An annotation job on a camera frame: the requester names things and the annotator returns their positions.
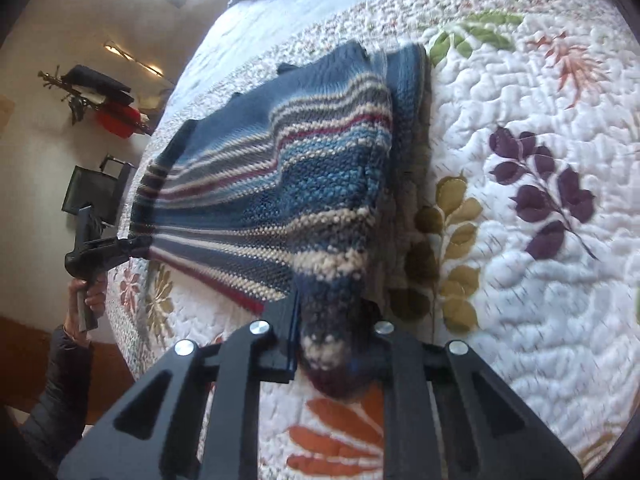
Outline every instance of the red object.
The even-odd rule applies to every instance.
[[[96,112],[95,118],[108,132],[128,139],[136,131],[134,124],[140,123],[140,112],[130,106],[106,101]]]

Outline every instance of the metal bolt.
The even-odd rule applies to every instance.
[[[189,355],[195,349],[196,345],[193,344],[193,341],[189,341],[188,339],[182,339],[174,346],[175,353],[178,355]]]
[[[394,331],[394,328],[393,324],[388,321],[379,321],[374,325],[373,330],[375,330],[377,334],[388,335]]]
[[[271,329],[271,325],[263,319],[254,321],[249,325],[249,330],[254,335],[266,334]]]
[[[449,352],[453,355],[464,355],[469,352],[469,347],[464,341],[452,341],[449,343]]]

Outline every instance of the light fixture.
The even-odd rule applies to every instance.
[[[106,48],[109,52],[112,52],[112,53],[114,53],[114,54],[116,54],[116,55],[118,55],[120,57],[123,57],[127,61],[132,61],[132,62],[140,65],[145,70],[151,72],[153,75],[161,77],[165,81],[168,81],[172,85],[175,85],[175,83],[173,81],[171,81],[170,79],[167,79],[164,76],[164,74],[162,73],[162,70],[160,70],[159,68],[156,68],[155,66],[149,66],[148,64],[142,63],[141,61],[139,61],[135,57],[133,57],[131,54],[129,54],[128,52],[125,52],[124,50],[122,50],[119,46],[117,46],[115,43],[113,43],[113,41],[107,41],[103,45],[103,47]]]

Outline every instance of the knit fabric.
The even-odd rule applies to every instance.
[[[187,121],[147,168],[130,232],[152,235],[149,259],[257,314],[293,281],[307,362],[343,365],[362,325],[376,201],[410,148],[424,58],[414,44],[367,55],[347,43]]]

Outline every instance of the bed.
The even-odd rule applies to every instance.
[[[185,120],[348,40],[424,45],[430,88],[401,192],[380,197],[367,297],[427,342],[463,338],[593,472],[640,403],[640,46],[609,0],[232,0],[134,178]],[[136,377],[175,342],[254,319],[166,264],[109,274]],[[331,416],[340,413],[340,417]],[[300,374],[263,384],[260,478],[382,478],[382,404]]]

